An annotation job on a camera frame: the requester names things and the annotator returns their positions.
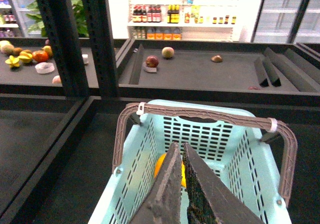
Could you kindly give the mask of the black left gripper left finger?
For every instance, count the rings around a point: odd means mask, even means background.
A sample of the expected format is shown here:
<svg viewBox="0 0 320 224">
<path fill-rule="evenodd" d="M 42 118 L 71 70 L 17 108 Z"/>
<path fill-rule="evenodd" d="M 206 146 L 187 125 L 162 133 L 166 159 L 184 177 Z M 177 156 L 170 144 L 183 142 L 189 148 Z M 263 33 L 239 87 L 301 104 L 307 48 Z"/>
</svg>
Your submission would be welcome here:
<svg viewBox="0 0 320 224">
<path fill-rule="evenodd" d="M 130 224 L 179 224 L 181 213 L 182 160 L 173 142 L 145 199 Z"/>
</svg>

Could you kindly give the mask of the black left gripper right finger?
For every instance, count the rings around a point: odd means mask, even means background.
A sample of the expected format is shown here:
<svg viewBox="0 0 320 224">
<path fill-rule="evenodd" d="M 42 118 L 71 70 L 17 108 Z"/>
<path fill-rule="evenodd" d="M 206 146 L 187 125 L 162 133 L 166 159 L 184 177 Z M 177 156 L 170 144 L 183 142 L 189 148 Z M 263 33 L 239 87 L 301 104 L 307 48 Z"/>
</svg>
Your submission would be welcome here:
<svg viewBox="0 0 320 224">
<path fill-rule="evenodd" d="M 189 143 L 183 144 L 189 224 L 262 224 L 209 168 Z"/>
</svg>

